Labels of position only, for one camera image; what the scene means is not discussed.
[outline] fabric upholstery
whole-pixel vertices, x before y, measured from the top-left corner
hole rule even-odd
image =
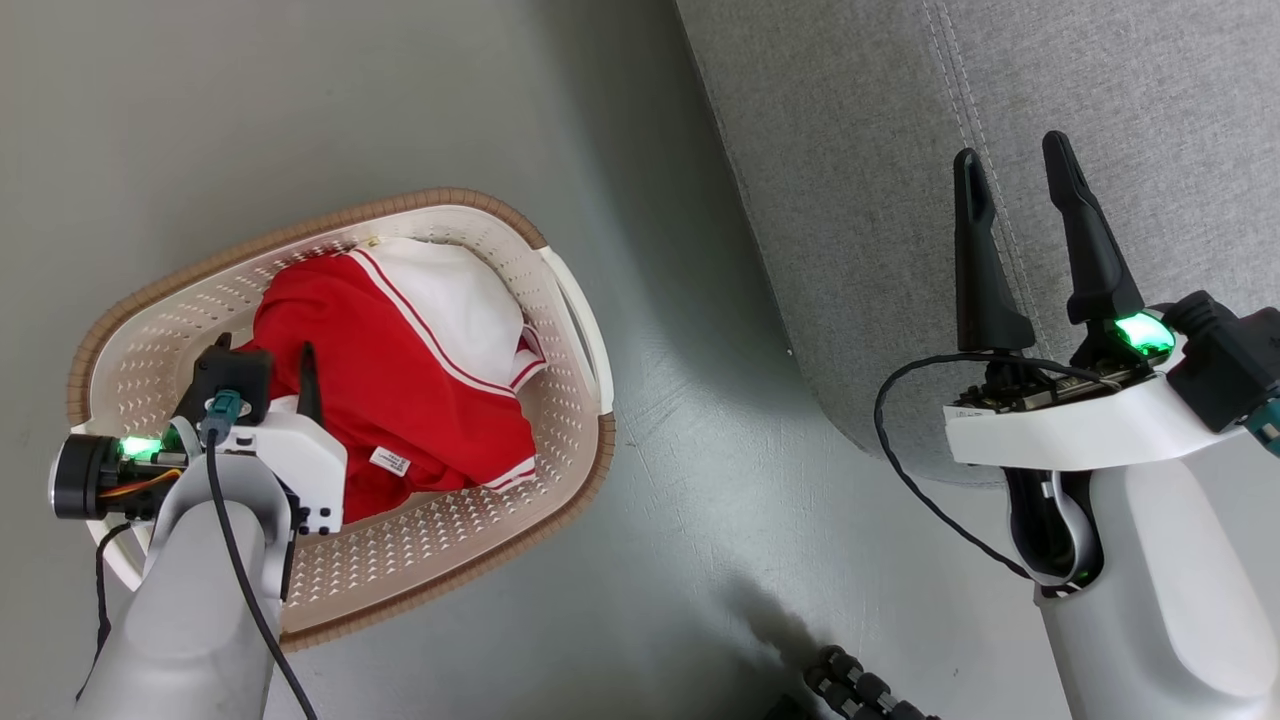
[[[1148,304],[1280,302],[1280,6],[1267,0],[677,0],[792,346],[831,420],[954,351],[951,161],[977,149],[1005,272],[1065,363],[1083,337],[1041,137],[1066,132]],[[978,366],[895,391],[908,466],[950,482],[940,406]]]

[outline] red garment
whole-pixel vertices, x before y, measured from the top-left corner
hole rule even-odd
[[[545,365],[536,336],[525,328],[512,338],[507,363],[515,359],[516,364],[508,382],[475,377],[445,352],[451,343],[457,348],[457,342],[466,338],[444,337],[458,334],[456,328],[474,320],[475,307],[416,307],[410,297],[421,305],[424,288],[403,287],[417,282],[412,279],[417,277],[412,263],[422,252],[430,260],[458,250],[470,256],[470,251],[394,247],[398,250],[388,252],[397,256],[361,249],[282,270],[262,299],[253,319],[253,340],[246,346],[270,351],[275,357],[273,400],[298,392],[302,345],[311,342],[315,347],[325,429],[348,452],[343,507],[347,523],[392,510],[416,491],[474,486],[506,489],[534,477],[532,430],[513,388]],[[492,275],[486,265],[474,256],[471,260]],[[466,259],[451,255],[448,270],[453,272],[460,261],[465,264]],[[394,275],[399,287],[388,275]],[[479,279],[472,284],[488,288],[485,283],[490,282]],[[439,291],[436,286],[430,290]],[[451,299],[456,295],[443,293]],[[522,323],[518,305],[504,290],[503,296],[515,306],[516,322]],[[489,297],[500,302],[492,292]],[[443,304],[467,301],[463,297]],[[445,325],[439,320],[442,313],[452,313],[449,318],[458,323],[451,325],[454,329],[438,327],[433,333],[422,318]],[[502,316],[509,319],[509,314]],[[408,461],[407,468],[401,468],[403,477],[375,464],[380,448]],[[392,466],[397,466],[394,456]]]

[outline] white plastic basket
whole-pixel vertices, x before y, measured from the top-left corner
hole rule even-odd
[[[298,538],[282,643],[291,650],[370,625],[506,562],[561,528],[595,496],[613,457],[613,383],[591,309],[534,225],[486,195],[438,188],[278,231],[125,299],[81,345],[68,384],[77,432],[159,436],[219,333],[252,334],[262,292],[282,268],[372,236],[465,245],[506,282],[538,329],[548,368],[521,389],[538,479],[504,493],[420,493],[332,537]],[[90,523],[95,543],[108,523]],[[106,560],[141,583],[146,528]]]

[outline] black connector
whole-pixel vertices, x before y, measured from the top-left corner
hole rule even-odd
[[[1280,310],[1238,318],[1201,290],[1164,322],[1187,336],[1185,359],[1169,372],[1169,384],[1208,429],[1222,432],[1280,397]]]
[[[271,354],[265,350],[253,352],[232,350],[232,334],[223,333],[218,337],[218,342],[196,357],[191,384],[178,401],[174,416],[186,418],[192,427],[196,427],[205,418],[207,410],[205,402],[210,397],[221,389],[234,389],[239,393],[241,401],[248,405],[248,413],[238,418],[234,424],[261,424],[271,404]]]

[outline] clothing label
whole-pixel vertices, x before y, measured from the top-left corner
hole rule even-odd
[[[401,457],[385,447],[375,450],[374,454],[369,456],[369,461],[398,478],[403,478],[404,473],[408,471],[408,459]]]
[[[995,415],[995,410],[987,410],[986,407],[957,407],[955,405],[942,406],[942,418],[946,421],[955,420],[957,418],[980,418],[983,415]]]

